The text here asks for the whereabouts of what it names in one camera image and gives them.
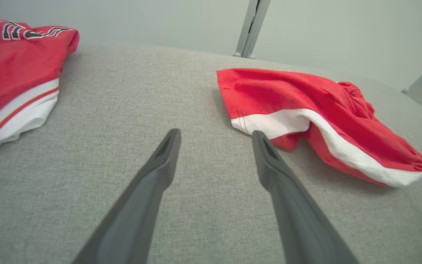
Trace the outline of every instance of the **white wall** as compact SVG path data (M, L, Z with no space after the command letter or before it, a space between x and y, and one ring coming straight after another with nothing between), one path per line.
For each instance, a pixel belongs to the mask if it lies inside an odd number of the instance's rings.
M400 91L422 75L422 0L271 0L253 55Z
M142 42L232 55L247 0L0 0L0 17L79 30L80 45Z
M248 0L0 0L0 17L79 30L80 45L136 41L232 55ZM422 0L271 0L259 60L380 80L422 75Z

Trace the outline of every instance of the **gray fabric surface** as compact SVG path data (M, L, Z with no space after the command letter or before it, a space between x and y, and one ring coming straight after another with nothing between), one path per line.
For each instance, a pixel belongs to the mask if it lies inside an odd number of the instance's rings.
M321 70L159 47L83 47L67 58L45 125L0 147L0 263L74 259L167 131L182 130L150 263L282 263L251 137L233 129L216 70L296 70L351 81L422 153L422 108L384 85ZM280 154L362 263L422 263L422 180L379 187L300 140Z

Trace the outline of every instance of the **red clothing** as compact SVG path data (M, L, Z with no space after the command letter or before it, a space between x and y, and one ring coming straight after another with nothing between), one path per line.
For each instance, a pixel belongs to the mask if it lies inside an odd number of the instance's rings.
M78 42L75 29L31 28L0 18L0 143L42 125L57 99L63 61Z
M422 177L422 155L374 117L350 82L257 69L218 71L233 126L265 132L292 151L300 136L324 162L360 179L400 187Z

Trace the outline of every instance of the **metal leg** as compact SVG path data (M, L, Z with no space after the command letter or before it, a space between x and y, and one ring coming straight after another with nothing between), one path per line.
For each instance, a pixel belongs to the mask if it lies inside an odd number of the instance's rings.
M256 7L258 5L258 0L249 0L247 14L243 21L242 32L239 38L239 43L237 44L236 53L233 54L234 57L242 57L243 49L247 43L248 33L250 32L250 27L252 25L253 18L255 17Z
M256 7L255 17L250 27L250 32L248 33L247 42L245 44L244 50L242 52L243 58L255 59L252 55L253 48L255 47L256 39L260 33L260 29L263 25L263 20L265 19L266 11L270 5L271 0L259 0L258 6Z

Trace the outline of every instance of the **white trim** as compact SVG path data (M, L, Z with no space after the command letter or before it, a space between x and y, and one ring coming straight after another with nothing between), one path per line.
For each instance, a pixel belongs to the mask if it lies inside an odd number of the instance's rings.
M0 145L17 140L22 132L43 125L57 100L58 91L38 99L14 115L0 129Z
M341 137L317 112L310 109L283 109L268 115L253 114L231 119L232 126L252 134L263 131L271 140L288 133L303 132L310 122L322 133L331 154L363 174L393 187L403 187L422 178L422 172L383 167L377 160Z
M27 103L28 101L32 100L33 98L53 90L58 87L59 79L51 80L49 82L45 82L43 84L37 85L34 88L20 94L15 99L11 100L7 105L5 105L0 110L0 123L10 114L12 114L15 110L21 107L23 104Z

